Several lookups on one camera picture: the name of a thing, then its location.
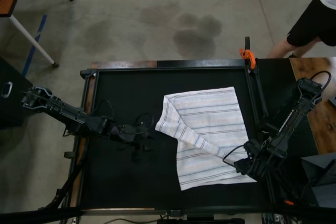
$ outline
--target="black table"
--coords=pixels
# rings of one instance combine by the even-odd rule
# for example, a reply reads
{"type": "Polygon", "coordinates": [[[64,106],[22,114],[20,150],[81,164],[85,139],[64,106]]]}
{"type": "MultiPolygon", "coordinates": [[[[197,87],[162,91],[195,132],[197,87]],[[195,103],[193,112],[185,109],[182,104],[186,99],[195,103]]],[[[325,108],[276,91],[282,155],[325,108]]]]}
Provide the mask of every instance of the black table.
{"type": "MultiPolygon", "coordinates": [[[[288,59],[258,60],[260,79],[270,114],[291,97],[296,79],[288,59]]],[[[256,116],[260,103],[256,83],[249,79],[243,60],[115,62],[94,66],[86,79],[82,106],[86,111],[109,100],[118,122],[132,124],[143,112],[159,120],[165,94],[234,87],[248,137],[257,137],[256,116]]],[[[98,115],[107,115],[101,107],[98,115]]],[[[65,205],[79,206],[87,214],[164,214],[183,210],[187,214],[267,212],[270,198],[265,183],[211,185],[181,191],[176,173],[177,141],[150,131],[153,152],[138,164],[131,162],[131,150],[118,151],[119,143],[92,137],[76,139],[79,160],[88,148],[88,163],[77,178],[65,205]]],[[[287,167],[293,186],[306,182],[299,157],[318,154],[308,120],[301,122],[289,145],[287,167]]]]}

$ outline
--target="white striped towel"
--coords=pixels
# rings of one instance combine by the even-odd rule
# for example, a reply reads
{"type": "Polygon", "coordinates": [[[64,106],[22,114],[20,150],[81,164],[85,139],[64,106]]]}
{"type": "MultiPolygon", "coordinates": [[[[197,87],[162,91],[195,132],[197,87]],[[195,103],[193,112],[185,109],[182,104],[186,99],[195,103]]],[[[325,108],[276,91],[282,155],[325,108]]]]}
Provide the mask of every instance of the white striped towel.
{"type": "MultiPolygon", "coordinates": [[[[223,163],[233,148],[248,141],[233,87],[165,95],[155,129],[178,141],[177,175],[181,190],[213,184],[255,182],[223,163]]],[[[226,159],[246,158],[243,148],[226,159]]]]}

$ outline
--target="person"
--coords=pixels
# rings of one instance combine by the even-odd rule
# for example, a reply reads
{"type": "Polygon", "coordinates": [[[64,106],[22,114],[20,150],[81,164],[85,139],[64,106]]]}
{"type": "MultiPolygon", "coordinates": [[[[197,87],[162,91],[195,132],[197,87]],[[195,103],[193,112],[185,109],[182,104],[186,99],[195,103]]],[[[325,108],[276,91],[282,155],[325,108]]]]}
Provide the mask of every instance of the person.
{"type": "Polygon", "coordinates": [[[286,39],[275,45],[268,58],[302,57],[322,41],[336,46],[336,0],[312,0],[286,39]]]}

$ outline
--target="concrete floor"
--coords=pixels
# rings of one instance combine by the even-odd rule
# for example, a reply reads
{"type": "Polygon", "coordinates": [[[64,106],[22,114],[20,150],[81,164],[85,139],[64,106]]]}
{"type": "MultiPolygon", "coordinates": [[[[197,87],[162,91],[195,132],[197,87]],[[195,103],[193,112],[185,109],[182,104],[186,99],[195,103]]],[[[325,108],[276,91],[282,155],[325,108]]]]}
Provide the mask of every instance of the concrete floor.
{"type": "MultiPolygon", "coordinates": [[[[60,67],[52,69],[35,52],[27,78],[79,106],[84,85],[79,71],[93,61],[239,58],[245,36],[251,37],[255,55],[264,58],[310,1],[18,0],[14,15],[33,36],[47,15],[40,44],[60,67]]],[[[30,48],[9,20],[1,18],[0,56],[22,72],[30,48]]],[[[320,44],[307,57],[334,53],[320,44]]],[[[18,129],[0,131],[0,212],[35,210],[52,200],[67,179],[69,161],[63,153],[73,145],[72,137],[61,137],[63,130],[61,123],[40,114],[18,129]]]]}

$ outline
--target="floor stain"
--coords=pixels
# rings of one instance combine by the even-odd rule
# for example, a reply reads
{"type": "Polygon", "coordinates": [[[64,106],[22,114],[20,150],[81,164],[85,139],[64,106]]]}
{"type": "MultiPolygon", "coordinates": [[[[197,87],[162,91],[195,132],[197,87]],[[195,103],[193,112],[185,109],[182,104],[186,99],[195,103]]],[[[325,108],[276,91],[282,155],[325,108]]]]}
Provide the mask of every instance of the floor stain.
{"type": "Polygon", "coordinates": [[[145,58],[144,46],[146,43],[146,34],[144,33],[130,33],[127,35],[127,40],[133,45],[133,47],[139,52],[140,55],[145,58]]]}
{"type": "Polygon", "coordinates": [[[189,13],[182,14],[178,22],[182,27],[189,28],[173,35],[179,54],[189,59],[213,58],[216,52],[214,38],[221,34],[222,23],[211,15],[198,19],[189,13]]]}
{"type": "Polygon", "coordinates": [[[155,5],[141,11],[139,21],[152,26],[165,26],[181,11],[179,3],[155,5]]]}
{"type": "Polygon", "coordinates": [[[216,51],[213,38],[196,29],[177,31],[173,41],[179,54],[186,58],[209,58],[216,51]]]}
{"type": "Polygon", "coordinates": [[[89,25],[84,34],[80,37],[79,43],[94,56],[96,53],[104,52],[115,46],[109,33],[111,22],[102,20],[89,25]]]}
{"type": "Polygon", "coordinates": [[[198,17],[195,14],[184,13],[179,16],[178,23],[181,27],[195,27],[198,24],[198,17]]]}

